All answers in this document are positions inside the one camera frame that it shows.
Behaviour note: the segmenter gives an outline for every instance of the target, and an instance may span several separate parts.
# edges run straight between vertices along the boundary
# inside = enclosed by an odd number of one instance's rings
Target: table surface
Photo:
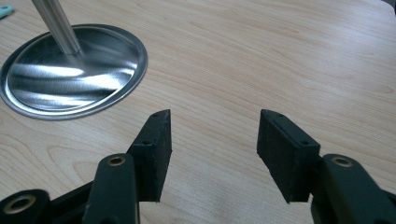
[[[396,18],[379,0],[67,0],[71,24],[138,36],[148,70],[125,99],[65,121],[26,118],[0,103],[0,198],[51,198],[124,152],[150,114],[171,109],[173,154],[160,203],[142,223],[312,223],[287,205],[256,153],[262,108],[283,113],[321,144],[359,161],[396,193]],[[48,31],[32,2],[0,0],[0,64]]]

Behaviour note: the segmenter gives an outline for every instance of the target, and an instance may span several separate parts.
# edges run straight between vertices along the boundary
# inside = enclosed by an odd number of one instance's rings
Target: stainless steel pole
[[[32,0],[41,18],[64,54],[80,50],[76,35],[58,0]]]

